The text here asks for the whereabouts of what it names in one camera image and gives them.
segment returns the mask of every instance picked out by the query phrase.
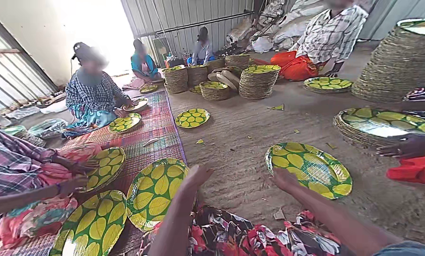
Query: orange cloth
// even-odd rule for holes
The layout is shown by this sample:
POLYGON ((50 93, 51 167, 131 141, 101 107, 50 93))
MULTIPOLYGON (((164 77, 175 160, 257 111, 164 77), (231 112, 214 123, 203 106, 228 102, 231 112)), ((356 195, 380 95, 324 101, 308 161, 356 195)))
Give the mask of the orange cloth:
POLYGON ((304 81, 318 77, 318 68, 328 61, 314 65, 306 55, 296 58, 296 51, 287 51, 275 54, 271 58, 272 65, 279 65, 282 69, 279 74, 292 81, 304 81))

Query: plate stack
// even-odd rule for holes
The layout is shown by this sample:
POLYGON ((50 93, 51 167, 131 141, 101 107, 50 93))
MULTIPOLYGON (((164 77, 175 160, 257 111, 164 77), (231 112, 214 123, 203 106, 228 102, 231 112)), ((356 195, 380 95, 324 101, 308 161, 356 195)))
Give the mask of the plate stack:
POLYGON ((225 66, 239 67, 240 69, 246 69, 249 67, 249 55, 248 54, 239 54, 239 55, 230 55, 225 57, 225 66))
POLYGON ((206 62, 206 67, 208 68, 208 74, 212 73, 212 71, 219 67, 225 67, 225 59, 218 59, 214 61, 206 62))
POLYGON ((228 85, 220 82, 202 82, 200 89, 203 98, 211 101, 225 100, 230 96, 228 85))
POLYGON ((304 81, 304 89, 316 93, 340 93, 349 91, 352 84, 340 78, 309 78, 304 81))
POLYGON ((263 99, 272 93, 280 66, 262 65, 249 67, 241 74, 239 95, 248 99, 263 99))
POLYGON ((380 42, 351 92, 373 102, 400 102, 420 84, 425 84, 425 19, 409 19, 380 42))
POLYGON ((5 129, 3 129, 3 131, 6 134, 9 134, 9 135, 18 137, 20 139, 23 139, 27 142, 30 142, 37 147, 44 147, 46 145, 46 141, 42 140, 39 137, 35 137, 35 136, 30 135, 27 132, 26 127, 24 127, 22 125, 7 127, 5 129))
POLYGON ((398 142, 390 136, 425 133, 423 119, 371 108, 350 108, 341 111, 334 117, 333 124, 352 140, 376 147, 398 142))
POLYGON ((162 69, 165 75, 165 88, 169 93, 181 93, 187 90, 187 68, 176 66, 162 69))
POLYGON ((187 78, 189 88, 206 82, 208 81, 208 68, 205 65, 187 67, 187 78))

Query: checkered shirt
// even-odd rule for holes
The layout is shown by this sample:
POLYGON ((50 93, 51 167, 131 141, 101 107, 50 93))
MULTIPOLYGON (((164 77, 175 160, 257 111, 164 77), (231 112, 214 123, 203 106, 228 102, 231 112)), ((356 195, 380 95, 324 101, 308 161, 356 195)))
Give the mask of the checkered shirt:
POLYGON ((86 86, 79 82, 76 71, 65 88, 67 93, 67 107, 85 103, 93 111, 105 110, 113 112, 116 104, 114 96, 124 99, 125 95, 114 83, 113 79, 102 72, 102 82, 95 88, 86 86))
POLYGON ((55 154, 53 149, 36 147, 0 131, 0 194, 45 186, 37 177, 38 170, 55 154))
POLYGON ((336 62, 343 62, 352 53, 361 29, 367 19, 367 12, 357 5, 343 10, 331 18, 327 9, 312 18, 301 38, 290 50, 296 50, 296 57, 307 55, 314 64, 328 61, 338 48, 336 62))

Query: red plaid mat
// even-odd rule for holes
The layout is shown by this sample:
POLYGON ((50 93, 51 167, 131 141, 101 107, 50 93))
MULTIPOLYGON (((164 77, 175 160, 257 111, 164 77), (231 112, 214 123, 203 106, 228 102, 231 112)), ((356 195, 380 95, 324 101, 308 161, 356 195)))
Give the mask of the red plaid mat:
MULTIPOLYGON (((175 158, 187 163, 181 139, 171 114, 168 95, 165 91, 157 91, 145 97, 149 99, 149 107, 140 112, 143 124, 137 127, 135 131, 115 134, 110 133, 108 126, 106 126, 65 144, 64 147, 69 148, 86 142, 97 142, 103 149, 109 147, 122 147, 124 149, 127 160, 123 171, 116 180, 96 194, 110 189, 118 189, 127 194, 136 174, 155 160, 175 158), (143 147, 146 142, 155 137, 159 137, 160 140, 143 147)), ((90 193, 79 194, 76 199, 78 203, 82 204, 93 195, 90 193)), ((135 252, 134 250, 140 246, 141 236, 142 232, 127 219, 124 230, 110 254, 121 255, 124 252, 135 252)), ((43 236, 32 239, 19 248, 0 252, 0 256, 45 256, 51 249, 55 238, 56 236, 43 236)))

